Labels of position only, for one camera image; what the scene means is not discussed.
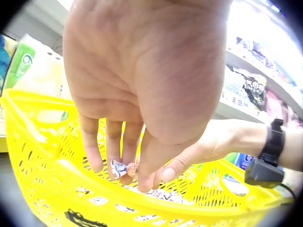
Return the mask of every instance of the black wristband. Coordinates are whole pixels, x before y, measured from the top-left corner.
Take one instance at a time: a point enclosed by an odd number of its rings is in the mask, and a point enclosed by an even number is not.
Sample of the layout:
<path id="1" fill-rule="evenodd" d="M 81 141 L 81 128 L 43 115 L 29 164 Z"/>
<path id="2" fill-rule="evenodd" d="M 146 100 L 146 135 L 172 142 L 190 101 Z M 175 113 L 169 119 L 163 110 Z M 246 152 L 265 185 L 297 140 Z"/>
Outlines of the black wristband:
<path id="1" fill-rule="evenodd" d="M 279 157 L 285 143 L 285 132 L 281 129 L 282 125 L 283 120 L 274 119 L 271 125 L 268 126 L 266 143 L 259 156 L 259 159 L 275 167 L 278 166 Z"/>

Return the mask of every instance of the yellow basket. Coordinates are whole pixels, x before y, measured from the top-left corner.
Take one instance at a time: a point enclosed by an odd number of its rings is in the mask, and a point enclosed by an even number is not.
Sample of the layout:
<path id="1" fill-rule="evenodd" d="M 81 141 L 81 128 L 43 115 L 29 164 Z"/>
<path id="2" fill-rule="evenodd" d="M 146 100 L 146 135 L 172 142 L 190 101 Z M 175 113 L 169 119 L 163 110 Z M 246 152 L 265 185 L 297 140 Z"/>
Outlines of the yellow basket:
<path id="1" fill-rule="evenodd" d="M 161 185 L 194 205 L 138 194 L 110 180 L 107 168 L 100 173 L 91 169 L 73 102 L 6 89 L 1 105 L 15 176 L 31 210 L 47 226 L 254 226 L 283 200 L 273 189 L 245 184 L 244 171 L 224 160 L 194 165 Z M 39 116 L 46 110 L 68 111 L 68 119 L 43 122 Z M 106 164 L 105 120 L 100 120 L 98 143 Z M 121 211 L 123 206 L 133 212 Z M 149 214 L 154 219 L 136 218 Z"/>

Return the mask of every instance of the black device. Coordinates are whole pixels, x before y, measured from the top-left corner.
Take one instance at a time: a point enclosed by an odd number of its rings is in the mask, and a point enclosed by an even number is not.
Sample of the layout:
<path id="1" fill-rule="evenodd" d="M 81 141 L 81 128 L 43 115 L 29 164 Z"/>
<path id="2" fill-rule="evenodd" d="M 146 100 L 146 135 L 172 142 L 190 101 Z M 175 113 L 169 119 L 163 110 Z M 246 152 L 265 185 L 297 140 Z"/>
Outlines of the black device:
<path id="1" fill-rule="evenodd" d="M 278 167 L 279 156 L 285 142 L 285 132 L 281 129 L 283 120 L 275 119 L 267 128 L 265 146 L 245 171 L 245 183 L 264 188 L 281 185 L 284 172 Z"/>

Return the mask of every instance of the black logo on basket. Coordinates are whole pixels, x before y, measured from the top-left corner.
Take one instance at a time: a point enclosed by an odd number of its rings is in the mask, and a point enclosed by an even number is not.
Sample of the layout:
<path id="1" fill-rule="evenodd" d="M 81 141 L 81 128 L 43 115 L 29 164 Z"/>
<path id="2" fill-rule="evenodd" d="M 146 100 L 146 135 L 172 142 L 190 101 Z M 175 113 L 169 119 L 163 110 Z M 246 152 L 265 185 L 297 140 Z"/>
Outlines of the black logo on basket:
<path id="1" fill-rule="evenodd" d="M 82 214 L 79 212 L 74 212 L 71 209 L 64 213 L 67 219 L 80 227 L 107 227 L 107 225 L 104 223 L 87 220 L 83 218 Z"/>

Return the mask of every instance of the wrist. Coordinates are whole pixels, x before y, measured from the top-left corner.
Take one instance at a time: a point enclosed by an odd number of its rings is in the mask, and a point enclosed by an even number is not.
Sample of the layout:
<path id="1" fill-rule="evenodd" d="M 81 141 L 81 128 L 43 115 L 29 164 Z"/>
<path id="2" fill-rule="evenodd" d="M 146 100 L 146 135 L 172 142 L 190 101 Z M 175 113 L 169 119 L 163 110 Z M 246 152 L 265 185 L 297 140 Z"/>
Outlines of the wrist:
<path id="1" fill-rule="evenodd" d="M 235 120 L 231 147 L 233 152 L 258 157 L 264 148 L 267 136 L 267 125 Z"/>

